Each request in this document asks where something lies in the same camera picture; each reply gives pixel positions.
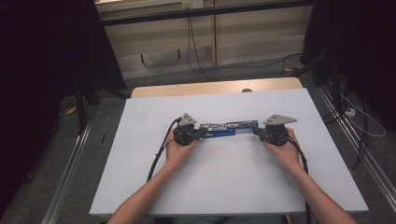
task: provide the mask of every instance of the white board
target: white board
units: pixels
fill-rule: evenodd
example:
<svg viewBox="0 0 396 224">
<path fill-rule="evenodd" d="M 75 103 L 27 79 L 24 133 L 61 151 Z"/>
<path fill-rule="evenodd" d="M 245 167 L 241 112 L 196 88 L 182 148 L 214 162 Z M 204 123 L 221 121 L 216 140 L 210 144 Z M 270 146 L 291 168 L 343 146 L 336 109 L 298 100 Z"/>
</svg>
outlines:
<svg viewBox="0 0 396 224">
<path fill-rule="evenodd" d="M 273 114 L 297 119 L 294 129 L 310 175 L 351 212 L 367 205 L 307 90 L 223 93 L 129 99 L 120 120 L 90 214 L 113 214 L 145 184 L 170 123 L 188 112 L 201 123 L 256 119 Z M 154 172 L 163 166 L 166 153 Z M 258 215 L 304 211 L 291 178 L 252 133 L 201 139 L 173 175 L 150 215 Z"/>
</svg>

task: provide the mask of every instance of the forearm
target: forearm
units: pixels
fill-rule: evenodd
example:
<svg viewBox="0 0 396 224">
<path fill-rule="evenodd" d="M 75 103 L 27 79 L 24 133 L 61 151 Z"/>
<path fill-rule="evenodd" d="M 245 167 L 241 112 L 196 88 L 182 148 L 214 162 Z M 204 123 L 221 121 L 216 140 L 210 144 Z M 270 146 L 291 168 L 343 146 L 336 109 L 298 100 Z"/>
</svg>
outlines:
<svg viewBox="0 0 396 224">
<path fill-rule="evenodd" d="M 299 163 L 291 164 L 288 170 L 319 223 L 357 223 L 318 186 Z"/>
<path fill-rule="evenodd" d="M 165 165 L 147 184 L 129 197 L 107 223 L 139 223 L 174 171 L 175 169 Z"/>
</svg>

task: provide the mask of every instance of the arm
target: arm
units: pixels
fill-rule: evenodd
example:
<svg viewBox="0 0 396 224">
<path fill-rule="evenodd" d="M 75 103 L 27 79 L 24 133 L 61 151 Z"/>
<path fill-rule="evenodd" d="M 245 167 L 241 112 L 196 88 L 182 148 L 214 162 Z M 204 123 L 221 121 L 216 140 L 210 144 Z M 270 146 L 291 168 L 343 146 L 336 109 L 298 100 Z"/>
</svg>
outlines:
<svg viewBox="0 0 396 224">
<path fill-rule="evenodd" d="M 292 129 L 288 129 L 289 136 L 298 144 Z M 299 153 L 291 144 L 286 143 L 282 147 L 276 147 L 264 143 L 264 146 L 272 151 L 277 161 L 293 178 L 300 192 L 305 197 L 311 209 L 317 216 L 319 223 L 357 223 L 357 221 L 335 201 L 332 200 L 315 181 L 309 176 L 300 164 Z"/>
<path fill-rule="evenodd" d="M 167 139 L 166 162 L 163 168 L 148 183 L 120 205 L 107 222 L 108 224 L 140 223 L 143 216 L 166 186 L 172 174 L 181 167 L 198 142 L 194 140 L 189 146 L 182 147 L 173 141 L 173 130 L 169 133 Z"/>
</svg>

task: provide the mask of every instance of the electrical outlet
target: electrical outlet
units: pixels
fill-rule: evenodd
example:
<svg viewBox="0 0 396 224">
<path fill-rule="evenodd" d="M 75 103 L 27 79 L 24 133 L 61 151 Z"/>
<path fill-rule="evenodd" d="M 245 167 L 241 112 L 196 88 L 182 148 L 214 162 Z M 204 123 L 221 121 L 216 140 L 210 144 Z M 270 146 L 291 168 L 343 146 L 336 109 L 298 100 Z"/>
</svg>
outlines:
<svg viewBox="0 0 396 224">
<path fill-rule="evenodd" d="M 354 108 L 347 108 L 346 109 L 346 115 L 350 116 L 350 117 L 354 117 L 355 116 L 355 109 Z"/>
<path fill-rule="evenodd" d="M 191 9 L 191 8 L 193 8 L 191 0 L 181 1 L 181 9 L 186 10 L 186 9 Z"/>
<path fill-rule="evenodd" d="M 192 0 L 192 8 L 203 8 L 204 0 Z"/>
</svg>

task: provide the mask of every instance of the person's left hand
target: person's left hand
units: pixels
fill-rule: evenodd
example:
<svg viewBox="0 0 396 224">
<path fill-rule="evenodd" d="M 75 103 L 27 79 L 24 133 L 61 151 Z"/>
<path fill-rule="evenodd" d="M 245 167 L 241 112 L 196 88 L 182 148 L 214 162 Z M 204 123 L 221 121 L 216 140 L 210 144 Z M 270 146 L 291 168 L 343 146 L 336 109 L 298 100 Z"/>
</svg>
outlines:
<svg viewBox="0 0 396 224">
<path fill-rule="evenodd" d="M 189 157 L 190 152 L 198 143 L 198 140 L 193 140 L 188 146 L 181 146 L 175 142 L 174 130 L 172 129 L 166 140 L 166 163 L 172 170 L 177 170 L 183 165 L 185 160 Z"/>
</svg>

